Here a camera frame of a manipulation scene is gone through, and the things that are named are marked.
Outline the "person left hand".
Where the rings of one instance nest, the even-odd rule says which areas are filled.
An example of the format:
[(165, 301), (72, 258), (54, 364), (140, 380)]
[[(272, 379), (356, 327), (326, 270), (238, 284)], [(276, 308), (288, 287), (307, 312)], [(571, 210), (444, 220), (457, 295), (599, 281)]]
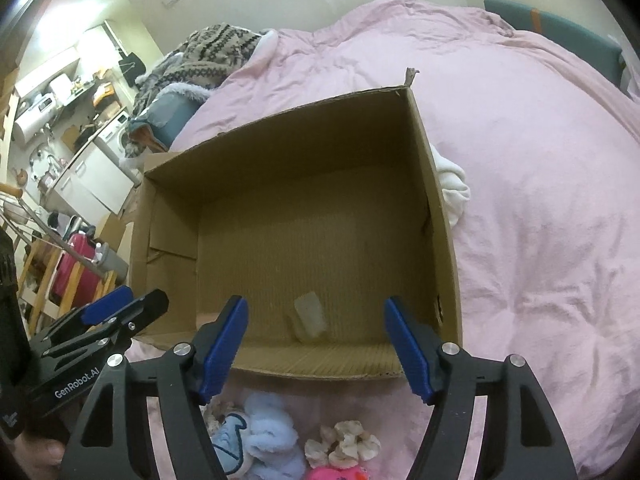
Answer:
[(21, 434), (14, 440), (1, 442), (8, 447), (12, 460), (26, 479), (54, 480), (60, 478), (65, 445), (57, 440)]

